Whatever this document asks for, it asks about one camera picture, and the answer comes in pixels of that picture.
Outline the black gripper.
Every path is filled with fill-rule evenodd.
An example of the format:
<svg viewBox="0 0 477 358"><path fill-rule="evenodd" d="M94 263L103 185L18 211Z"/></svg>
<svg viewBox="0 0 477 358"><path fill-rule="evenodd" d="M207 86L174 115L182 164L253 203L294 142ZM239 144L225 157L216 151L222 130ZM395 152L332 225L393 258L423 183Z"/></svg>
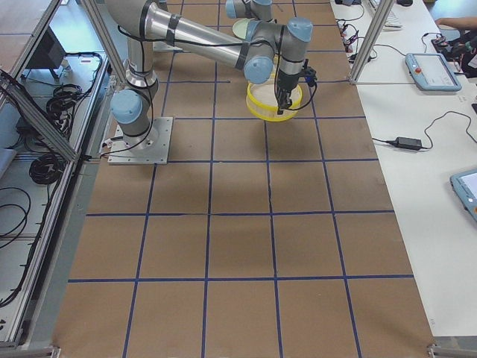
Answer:
<svg viewBox="0 0 477 358"><path fill-rule="evenodd" d="M307 85L314 89L311 98L304 105L298 107L297 110L308 106L315 96L317 91L316 71L309 66L308 59L301 62L278 59L274 79L274 93L278 104L278 115L282 115L285 110L292 106L291 92L297 87L300 78L304 78Z"/></svg>

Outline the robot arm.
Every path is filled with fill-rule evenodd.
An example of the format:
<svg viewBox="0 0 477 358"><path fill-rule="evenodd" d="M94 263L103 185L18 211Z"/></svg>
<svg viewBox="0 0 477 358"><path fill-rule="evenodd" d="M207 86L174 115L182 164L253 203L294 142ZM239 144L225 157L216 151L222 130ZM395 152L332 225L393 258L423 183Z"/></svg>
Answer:
<svg viewBox="0 0 477 358"><path fill-rule="evenodd" d="M226 0L226 13L231 19L274 20L271 0Z"/></svg>
<svg viewBox="0 0 477 358"><path fill-rule="evenodd" d="M312 23L294 17L285 25L274 22L271 1L227 1L231 19L249 19L244 40L171 13L164 1L107 1L107 9L127 37L127 89L113 96L110 109L129 149L147 148L157 138L148 111L158 89L153 70L153 44L165 43L231 66L252 84L274 76L278 112L294 110L292 92L300 79L316 87L316 72L306 52Z"/></svg>

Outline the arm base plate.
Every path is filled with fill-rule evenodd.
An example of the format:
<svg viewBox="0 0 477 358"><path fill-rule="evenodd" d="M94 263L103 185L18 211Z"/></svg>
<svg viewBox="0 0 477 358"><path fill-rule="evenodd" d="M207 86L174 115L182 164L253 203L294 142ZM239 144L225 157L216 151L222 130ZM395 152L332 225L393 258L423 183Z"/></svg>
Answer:
<svg viewBox="0 0 477 358"><path fill-rule="evenodd" d="M124 135L120 125L116 125L116 136L121 139L113 142L107 162L110 165L165 165L173 120L172 117L155 117L151 131L138 137Z"/></svg>

